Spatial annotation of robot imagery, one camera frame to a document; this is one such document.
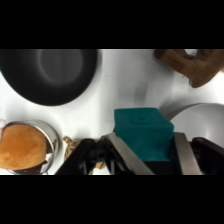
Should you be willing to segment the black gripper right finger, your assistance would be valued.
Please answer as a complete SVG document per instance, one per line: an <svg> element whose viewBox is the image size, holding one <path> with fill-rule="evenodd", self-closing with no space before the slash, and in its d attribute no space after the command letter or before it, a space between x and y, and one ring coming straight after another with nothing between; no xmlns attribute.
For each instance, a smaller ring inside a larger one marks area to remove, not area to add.
<svg viewBox="0 0 224 224"><path fill-rule="evenodd" d="M224 148L203 137L174 133L174 161L182 175L224 175Z"/></svg>

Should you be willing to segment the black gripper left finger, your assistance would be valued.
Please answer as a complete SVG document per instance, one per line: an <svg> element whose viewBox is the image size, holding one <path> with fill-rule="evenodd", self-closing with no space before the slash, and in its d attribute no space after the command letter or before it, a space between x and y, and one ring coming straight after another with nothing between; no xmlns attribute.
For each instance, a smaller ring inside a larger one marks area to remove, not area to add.
<svg viewBox="0 0 224 224"><path fill-rule="evenodd" d="M115 133L102 136L98 141L83 139L56 175L89 175L97 163L104 163L111 175L153 175Z"/></svg>

